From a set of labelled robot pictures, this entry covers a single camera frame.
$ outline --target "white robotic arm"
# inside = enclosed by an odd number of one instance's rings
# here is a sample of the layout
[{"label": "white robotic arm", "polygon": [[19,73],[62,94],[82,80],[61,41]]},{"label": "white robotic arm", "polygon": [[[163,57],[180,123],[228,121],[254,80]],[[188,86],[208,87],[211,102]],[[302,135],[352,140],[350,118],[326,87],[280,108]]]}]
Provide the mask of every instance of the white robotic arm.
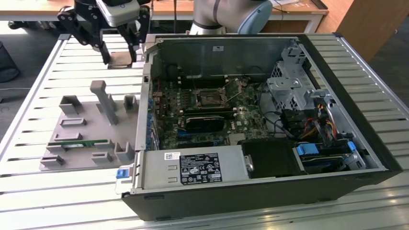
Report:
[{"label": "white robotic arm", "polygon": [[272,11],[268,0],[195,0],[190,35],[258,34]]}]

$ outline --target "barcode sticker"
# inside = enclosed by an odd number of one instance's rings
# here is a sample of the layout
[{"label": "barcode sticker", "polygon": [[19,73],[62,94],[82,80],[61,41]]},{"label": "barcode sticker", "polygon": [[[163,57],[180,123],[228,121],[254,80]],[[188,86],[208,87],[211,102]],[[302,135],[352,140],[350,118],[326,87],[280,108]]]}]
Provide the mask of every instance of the barcode sticker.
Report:
[{"label": "barcode sticker", "polygon": [[180,152],[166,152],[166,160],[179,160]]}]

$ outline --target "white sticker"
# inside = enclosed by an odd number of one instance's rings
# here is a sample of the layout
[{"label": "white sticker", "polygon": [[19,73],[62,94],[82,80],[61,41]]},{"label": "white sticker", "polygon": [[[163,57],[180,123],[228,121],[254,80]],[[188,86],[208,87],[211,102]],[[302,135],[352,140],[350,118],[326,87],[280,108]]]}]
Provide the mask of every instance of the white sticker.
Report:
[{"label": "white sticker", "polygon": [[166,152],[166,160],[179,160],[180,152]]},{"label": "white sticker", "polygon": [[214,46],[214,52],[224,51],[224,46]]}]

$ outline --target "metal table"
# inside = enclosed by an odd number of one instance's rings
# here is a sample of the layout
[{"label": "metal table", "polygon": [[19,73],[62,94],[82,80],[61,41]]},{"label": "metal table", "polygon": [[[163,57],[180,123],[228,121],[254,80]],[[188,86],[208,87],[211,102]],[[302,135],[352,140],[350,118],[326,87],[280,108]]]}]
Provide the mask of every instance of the metal table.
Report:
[{"label": "metal table", "polygon": [[[121,36],[106,37],[111,51],[127,51]],[[62,96],[75,94],[83,102],[97,101],[90,91],[91,81],[97,79],[107,82],[107,92],[115,99],[125,94],[138,96],[142,89],[142,61],[133,69],[107,70],[101,54],[63,35],[0,144],[2,229],[408,227],[409,110],[343,38],[332,34],[311,34],[310,38],[406,170],[400,175],[338,201],[162,222],[142,221],[114,191],[117,169],[39,170],[46,143],[62,112],[58,107]]]}]

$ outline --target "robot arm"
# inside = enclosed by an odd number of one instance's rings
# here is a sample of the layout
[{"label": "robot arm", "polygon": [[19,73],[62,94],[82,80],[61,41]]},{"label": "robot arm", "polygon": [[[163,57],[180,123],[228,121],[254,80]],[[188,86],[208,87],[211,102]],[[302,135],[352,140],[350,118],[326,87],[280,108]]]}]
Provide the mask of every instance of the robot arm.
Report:
[{"label": "robot arm", "polygon": [[[142,6],[150,0],[75,0],[74,7],[61,10],[58,18],[74,37],[86,46],[91,45],[102,53],[105,64],[111,55],[103,41],[103,30],[117,28],[129,43],[133,62],[137,62],[139,44],[146,42],[150,30],[150,7]],[[91,23],[87,30],[78,16]],[[139,21],[142,27],[135,34],[130,23]]]},{"label": "robot arm", "polygon": [[[150,2],[75,0],[75,6],[63,8],[58,18],[79,42],[102,53],[105,64],[111,62],[111,55],[103,41],[103,30],[117,28],[129,43],[131,60],[137,62],[135,51],[139,44],[146,42],[151,20],[150,7],[142,5]],[[226,29],[239,34],[256,34],[268,22],[271,11],[272,3],[268,0],[196,0],[190,34],[223,34]],[[78,16],[91,23],[91,30],[81,25]],[[130,26],[134,21],[142,24],[137,34]]]},{"label": "robot arm", "polygon": [[232,33],[256,34],[272,11],[268,0],[195,0],[194,25],[190,35]]}]

